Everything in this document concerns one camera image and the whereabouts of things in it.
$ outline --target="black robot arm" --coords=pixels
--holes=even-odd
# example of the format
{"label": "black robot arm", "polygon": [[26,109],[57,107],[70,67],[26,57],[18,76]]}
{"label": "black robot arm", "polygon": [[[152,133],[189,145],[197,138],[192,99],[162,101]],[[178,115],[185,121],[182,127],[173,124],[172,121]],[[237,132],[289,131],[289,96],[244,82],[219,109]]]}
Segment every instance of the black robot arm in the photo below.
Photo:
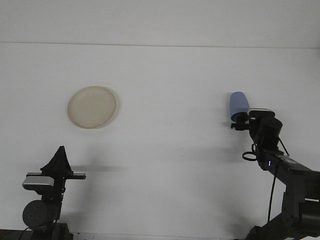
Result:
{"label": "black robot arm", "polygon": [[28,172],[22,186],[41,195],[23,210],[22,219],[33,231],[31,240],[71,240],[66,223],[57,223],[67,179],[85,179],[84,173],[74,173],[69,165],[65,147],[60,146],[41,172]]}
{"label": "black robot arm", "polygon": [[251,229],[246,240],[300,240],[320,236],[320,172],[284,155],[278,148],[282,123],[269,110],[233,116],[231,128],[249,130],[259,166],[286,185],[281,213],[264,226]]}

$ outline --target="white backdrop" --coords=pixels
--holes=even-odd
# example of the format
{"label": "white backdrop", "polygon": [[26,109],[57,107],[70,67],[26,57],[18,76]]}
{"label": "white backdrop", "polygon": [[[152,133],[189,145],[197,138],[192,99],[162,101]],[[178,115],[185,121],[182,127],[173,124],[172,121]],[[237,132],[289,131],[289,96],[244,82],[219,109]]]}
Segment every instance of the white backdrop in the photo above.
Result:
{"label": "white backdrop", "polygon": [[1,0],[0,42],[319,48],[319,0]]}
{"label": "white backdrop", "polygon": [[[71,231],[243,238],[267,221],[272,176],[242,160],[231,92],[283,122],[293,159],[319,164],[318,49],[0,44],[0,226],[23,229],[39,199],[21,186],[65,145],[74,171],[61,221]],[[67,116],[79,89],[117,95],[115,118],[82,129]],[[272,216],[280,212],[277,183]]]}

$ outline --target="beige plate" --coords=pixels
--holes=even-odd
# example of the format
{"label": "beige plate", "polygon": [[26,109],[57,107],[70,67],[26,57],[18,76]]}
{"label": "beige plate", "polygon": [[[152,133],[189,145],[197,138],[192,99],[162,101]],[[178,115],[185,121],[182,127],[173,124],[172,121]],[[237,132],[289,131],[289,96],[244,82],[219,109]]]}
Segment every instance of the beige plate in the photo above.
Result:
{"label": "beige plate", "polygon": [[96,129],[111,119],[116,106],[116,97],[108,88],[89,86],[71,98],[67,111],[75,125],[85,129]]}

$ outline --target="black triangular gripper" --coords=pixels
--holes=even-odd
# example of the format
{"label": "black triangular gripper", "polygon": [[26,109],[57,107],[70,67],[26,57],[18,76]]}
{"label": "black triangular gripper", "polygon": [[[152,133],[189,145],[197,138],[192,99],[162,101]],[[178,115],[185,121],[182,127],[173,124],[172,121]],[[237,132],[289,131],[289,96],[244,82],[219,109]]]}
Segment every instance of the black triangular gripper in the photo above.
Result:
{"label": "black triangular gripper", "polygon": [[41,171],[45,175],[71,175],[70,164],[67,159],[67,154],[64,146],[60,146],[54,154],[50,162],[41,168]]}

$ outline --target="black cable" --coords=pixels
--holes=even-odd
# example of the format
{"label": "black cable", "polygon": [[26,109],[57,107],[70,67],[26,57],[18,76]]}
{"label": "black cable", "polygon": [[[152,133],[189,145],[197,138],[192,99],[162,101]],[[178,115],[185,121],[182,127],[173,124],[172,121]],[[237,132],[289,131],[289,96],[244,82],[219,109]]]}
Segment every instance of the black cable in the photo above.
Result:
{"label": "black cable", "polygon": [[281,141],[280,137],[279,137],[279,141],[280,141],[280,143],[281,143],[281,145],[282,145],[282,147],[283,147],[283,149],[284,149],[285,153],[289,156],[290,154],[288,153],[288,151],[287,151],[287,149],[286,149],[286,147],[285,147],[284,143]]}
{"label": "black cable", "polygon": [[[251,145],[251,151],[246,151],[246,152],[244,152],[242,154],[242,158],[244,160],[251,161],[251,162],[254,162],[254,161],[258,160],[257,153],[256,153],[256,150],[255,150],[254,146],[255,146],[255,144],[252,144]],[[250,158],[250,157],[247,157],[246,155],[253,155],[253,156],[255,156],[255,158]]]}
{"label": "black cable", "polygon": [[270,222],[270,216],[271,216],[271,205],[272,205],[272,199],[274,196],[274,190],[275,190],[275,185],[276,185],[276,178],[277,178],[277,173],[278,173],[278,168],[279,168],[280,162],[275,166],[275,171],[274,171],[274,177],[273,177],[273,183],[272,183],[272,188],[271,188],[271,195],[270,195],[270,201],[269,201],[269,210],[268,210],[268,222]]}
{"label": "black cable", "polygon": [[20,237],[19,237],[19,239],[18,239],[18,240],[21,240],[22,235],[25,233],[25,231],[26,231],[27,229],[29,229],[29,227],[27,227],[25,230],[23,230],[23,231],[22,231],[22,233],[20,234]]}

